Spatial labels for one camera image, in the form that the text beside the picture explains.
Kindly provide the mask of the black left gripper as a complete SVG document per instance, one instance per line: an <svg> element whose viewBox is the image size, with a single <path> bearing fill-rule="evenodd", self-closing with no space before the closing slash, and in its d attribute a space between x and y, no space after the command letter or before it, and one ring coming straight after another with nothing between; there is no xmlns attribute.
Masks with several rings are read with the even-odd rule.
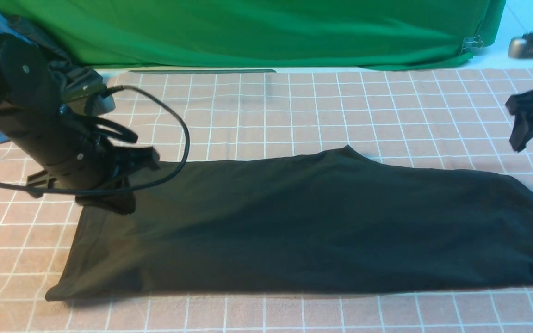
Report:
<svg viewBox="0 0 533 333"><path fill-rule="evenodd" d="M105 118L72 112L66 106L45 111L0 110L0 131L42 170L29 175L25 185L0 188L17 191L118 191L123 173L160 169L155 148L114 146L124 128Z"/></svg>

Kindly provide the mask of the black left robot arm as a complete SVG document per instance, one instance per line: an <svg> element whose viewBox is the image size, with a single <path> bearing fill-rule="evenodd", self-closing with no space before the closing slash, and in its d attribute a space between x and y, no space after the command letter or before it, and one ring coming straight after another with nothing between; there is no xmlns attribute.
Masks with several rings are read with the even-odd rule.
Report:
<svg viewBox="0 0 533 333"><path fill-rule="evenodd" d="M73 112L38 48L7 33L0 34L0 131L42 167L25 185L0 188L33 197L125 194L153 186L131 187L129 176L160 167L155 148L112 144L136 143L133 131Z"/></svg>

